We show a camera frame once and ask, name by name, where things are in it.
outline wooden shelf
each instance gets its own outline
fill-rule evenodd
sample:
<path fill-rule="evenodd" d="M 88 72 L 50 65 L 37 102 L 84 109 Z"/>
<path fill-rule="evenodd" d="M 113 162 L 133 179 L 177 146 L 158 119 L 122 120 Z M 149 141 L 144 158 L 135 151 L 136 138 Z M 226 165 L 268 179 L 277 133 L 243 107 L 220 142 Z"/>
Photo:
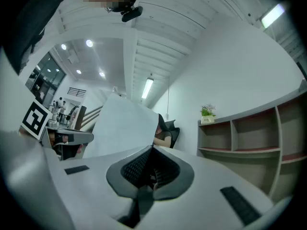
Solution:
<path fill-rule="evenodd" d="M 199 147 L 231 149 L 230 121 L 199 126 Z"/>
<path fill-rule="evenodd" d="M 278 202 L 293 193 L 304 151 L 307 91 L 291 93 L 262 109 L 198 121 L 197 155 L 223 164 Z"/>
<path fill-rule="evenodd" d="M 282 164 L 298 162 L 298 161 L 302 161 L 304 159 L 307 159 L 307 154 L 304 153 L 304 152 L 298 152 L 298 153 L 283 155 Z"/>
<path fill-rule="evenodd" d="M 279 146 L 275 108 L 234 120 L 233 123 L 234 150 Z"/>
<path fill-rule="evenodd" d="M 300 101 L 300 98 L 296 98 L 278 106 L 283 133 L 283 155 L 301 153 L 304 149 L 306 127 Z"/>
<path fill-rule="evenodd" d="M 231 151 L 230 149 L 217 149 L 217 148 L 198 148 L 199 151 L 203 151 L 204 157 L 206 157 L 207 154 L 214 154 L 216 156 L 223 156 L 223 157 L 229 157 L 229 158 L 245 158 L 245 159 L 256 159 L 256 158 L 270 158 L 270 157 L 276 157 L 279 155 L 279 152 L 281 151 L 278 147 L 272 147 L 272 148 L 262 148 L 262 149 L 242 149 L 240 151 Z"/>

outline cable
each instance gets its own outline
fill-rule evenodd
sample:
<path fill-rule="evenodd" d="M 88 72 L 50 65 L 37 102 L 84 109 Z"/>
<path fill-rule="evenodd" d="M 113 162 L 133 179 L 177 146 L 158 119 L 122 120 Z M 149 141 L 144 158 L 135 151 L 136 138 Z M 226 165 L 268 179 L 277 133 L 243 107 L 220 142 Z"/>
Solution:
<path fill-rule="evenodd" d="M 170 77 L 168 77 L 168 91 L 167 91 L 167 118 L 168 118 L 168 100 L 169 100 L 169 79 Z"/>

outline plant pot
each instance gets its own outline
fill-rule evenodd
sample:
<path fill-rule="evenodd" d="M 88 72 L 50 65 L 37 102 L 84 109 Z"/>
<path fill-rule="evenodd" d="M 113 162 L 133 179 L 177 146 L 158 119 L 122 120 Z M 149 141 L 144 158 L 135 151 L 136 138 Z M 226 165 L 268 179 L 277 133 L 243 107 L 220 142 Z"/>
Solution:
<path fill-rule="evenodd" d="M 211 116 L 202 116 L 201 117 L 201 124 L 205 125 L 205 124 L 211 124 L 214 123 L 214 117 Z"/>

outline shelf compartment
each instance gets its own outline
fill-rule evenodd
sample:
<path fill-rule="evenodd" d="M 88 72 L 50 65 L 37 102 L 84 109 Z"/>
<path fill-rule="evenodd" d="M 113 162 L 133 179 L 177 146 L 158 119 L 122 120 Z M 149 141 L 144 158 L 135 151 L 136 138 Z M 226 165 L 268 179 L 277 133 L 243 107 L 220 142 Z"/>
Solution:
<path fill-rule="evenodd" d="M 272 195 L 273 202 L 277 203 L 293 194 L 304 161 L 282 163 L 277 184 Z"/>
<path fill-rule="evenodd" d="M 275 108 L 233 120 L 236 139 L 234 150 L 279 147 Z"/>
<path fill-rule="evenodd" d="M 216 152 L 213 154 L 211 151 L 200 151 L 204 153 L 205 158 L 226 166 L 234 173 L 258 187 L 265 194 L 268 195 L 270 193 L 272 183 L 277 172 L 280 150 L 258 154 L 246 154 L 241 152 L 228 153 L 228 155 L 248 156 L 246 158 L 221 156 L 221 154 L 226 154 L 226 152 L 220 152 L 219 154 Z M 253 156 L 257 155 L 269 155 L 270 157 L 252 159 Z"/>
<path fill-rule="evenodd" d="M 306 128 L 302 97 L 278 106 L 283 139 L 283 155 L 301 153 L 304 149 Z"/>
<path fill-rule="evenodd" d="M 298 162 L 304 159 L 307 159 L 307 153 L 305 152 L 298 152 L 298 153 L 283 155 L 282 164 Z"/>
<path fill-rule="evenodd" d="M 230 121 L 198 126 L 198 147 L 231 149 Z"/>

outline potted plant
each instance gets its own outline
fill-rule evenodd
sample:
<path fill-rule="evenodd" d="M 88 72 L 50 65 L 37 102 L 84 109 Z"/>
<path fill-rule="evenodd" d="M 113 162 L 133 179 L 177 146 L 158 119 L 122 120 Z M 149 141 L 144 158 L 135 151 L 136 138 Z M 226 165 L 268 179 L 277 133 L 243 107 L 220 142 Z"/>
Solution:
<path fill-rule="evenodd" d="M 212 105 L 203 105 L 201 107 L 201 124 L 210 124 L 214 123 L 214 117 L 213 110 L 215 110 L 215 107 Z"/>

